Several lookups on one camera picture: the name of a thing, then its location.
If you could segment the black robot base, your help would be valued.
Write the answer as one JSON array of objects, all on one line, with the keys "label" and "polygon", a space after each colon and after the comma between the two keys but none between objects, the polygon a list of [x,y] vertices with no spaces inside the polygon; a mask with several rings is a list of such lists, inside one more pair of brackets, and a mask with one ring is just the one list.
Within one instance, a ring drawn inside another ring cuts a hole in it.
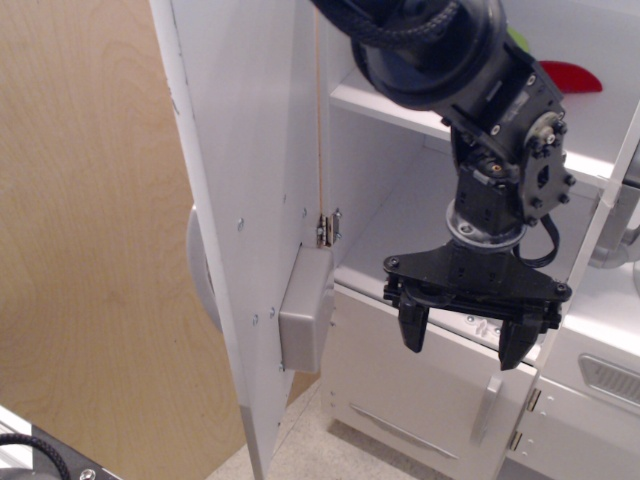
[{"label": "black robot base", "polygon": [[73,447],[1,406],[2,479],[120,479]]}]

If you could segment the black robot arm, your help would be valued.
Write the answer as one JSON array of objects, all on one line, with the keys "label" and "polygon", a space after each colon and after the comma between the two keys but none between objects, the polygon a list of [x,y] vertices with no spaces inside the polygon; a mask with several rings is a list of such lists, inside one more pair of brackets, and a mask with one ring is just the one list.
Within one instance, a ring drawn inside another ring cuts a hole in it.
[{"label": "black robot arm", "polygon": [[451,132],[458,183],[449,242],[384,262],[384,297],[405,346],[422,349],[432,309],[479,315],[501,322],[500,367],[516,368],[560,325],[571,297],[543,273],[553,254],[520,252],[531,227],[559,243],[551,213],[575,183],[560,90],[509,34],[498,1],[320,1],[317,9],[350,39],[377,92],[436,113]]}]

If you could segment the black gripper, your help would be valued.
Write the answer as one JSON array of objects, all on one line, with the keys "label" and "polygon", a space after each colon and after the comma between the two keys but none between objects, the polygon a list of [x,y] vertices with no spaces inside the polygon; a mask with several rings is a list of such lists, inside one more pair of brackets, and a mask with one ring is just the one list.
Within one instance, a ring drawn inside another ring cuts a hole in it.
[{"label": "black gripper", "polygon": [[565,282],[524,265],[510,253],[482,254],[453,241],[434,250],[384,260],[384,298],[399,310],[404,345],[423,349],[433,309],[503,322],[500,369],[515,369],[540,331],[555,329],[561,307],[572,296]]}]

